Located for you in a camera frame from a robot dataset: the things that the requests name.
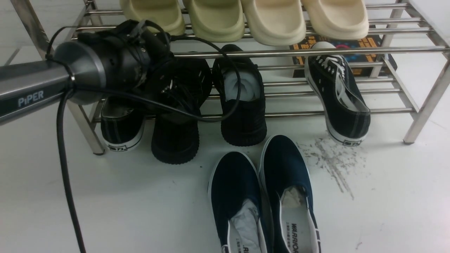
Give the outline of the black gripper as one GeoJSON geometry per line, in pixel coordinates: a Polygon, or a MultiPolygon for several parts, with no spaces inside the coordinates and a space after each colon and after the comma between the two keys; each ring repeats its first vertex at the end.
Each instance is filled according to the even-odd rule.
{"type": "Polygon", "coordinates": [[[166,114],[171,121],[203,121],[199,103],[193,101],[193,93],[186,84],[176,84],[176,76],[182,73],[181,62],[170,49],[172,37],[158,24],[150,20],[127,20],[116,27],[119,38],[126,46],[141,49],[144,56],[137,62],[145,72],[145,81],[129,95],[153,114],[166,114]]]}

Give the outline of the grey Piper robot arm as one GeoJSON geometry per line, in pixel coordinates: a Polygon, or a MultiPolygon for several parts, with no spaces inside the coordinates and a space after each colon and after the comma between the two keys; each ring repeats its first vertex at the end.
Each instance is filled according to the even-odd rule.
{"type": "Polygon", "coordinates": [[[77,105],[121,97],[201,121],[198,114],[164,104],[178,67],[170,35],[149,20],[127,20],[113,29],[82,34],[47,49],[44,60],[1,67],[1,124],[62,99],[77,105]]]}

